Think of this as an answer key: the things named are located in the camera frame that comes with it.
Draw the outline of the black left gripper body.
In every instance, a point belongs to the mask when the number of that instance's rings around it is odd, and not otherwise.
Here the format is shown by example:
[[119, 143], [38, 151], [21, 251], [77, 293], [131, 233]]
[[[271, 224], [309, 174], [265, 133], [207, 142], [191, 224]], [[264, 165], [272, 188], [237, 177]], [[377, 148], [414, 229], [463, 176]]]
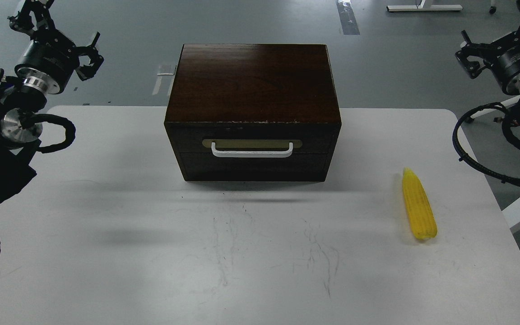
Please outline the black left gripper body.
[[14, 71], [22, 87], [45, 95], [60, 94], [80, 65], [81, 54], [80, 47], [61, 31], [36, 30]]

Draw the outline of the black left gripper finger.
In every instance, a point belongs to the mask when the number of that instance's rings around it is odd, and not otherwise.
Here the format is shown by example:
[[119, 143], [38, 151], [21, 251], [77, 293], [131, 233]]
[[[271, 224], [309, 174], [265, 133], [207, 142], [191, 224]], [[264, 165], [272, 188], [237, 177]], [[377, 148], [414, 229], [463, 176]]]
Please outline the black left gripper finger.
[[104, 62], [103, 56], [99, 54], [97, 49], [97, 42], [99, 41], [100, 35], [100, 32], [96, 32], [89, 45], [75, 47], [75, 54], [78, 58], [87, 57], [89, 59], [88, 64], [79, 65], [75, 69], [79, 79], [83, 82], [92, 79]]
[[9, 16], [9, 27], [13, 31], [33, 37], [39, 31], [54, 31], [55, 22], [49, 9], [53, 0], [21, 0], [16, 14]]

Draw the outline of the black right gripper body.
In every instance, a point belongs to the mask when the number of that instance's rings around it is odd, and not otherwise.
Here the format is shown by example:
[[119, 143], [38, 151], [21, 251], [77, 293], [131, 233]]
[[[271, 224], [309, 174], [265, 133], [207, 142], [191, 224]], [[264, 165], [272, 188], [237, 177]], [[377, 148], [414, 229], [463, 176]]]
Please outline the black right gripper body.
[[508, 34], [492, 43], [497, 50], [490, 63], [501, 91], [520, 95], [520, 36]]

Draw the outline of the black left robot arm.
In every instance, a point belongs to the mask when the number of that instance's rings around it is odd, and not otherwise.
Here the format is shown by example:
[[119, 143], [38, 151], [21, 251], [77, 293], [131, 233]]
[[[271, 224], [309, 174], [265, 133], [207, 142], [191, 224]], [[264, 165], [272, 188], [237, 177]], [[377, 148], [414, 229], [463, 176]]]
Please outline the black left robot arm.
[[76, 138], [70, 120], [42, 113], [46, 97], [62, 93], [72, 74], [93, 78], [104, 62], [97, 50], [100, 34], [89, 45], [75, 45], [56, 27], [51, 6], [51, 0], [22, 0], [8, 18], [9, 27], [28, 35], [30, 43], [13, 75], [0, 69], [0, 204], [37, 175], [30, 166], [37, 152], [64, 150]]

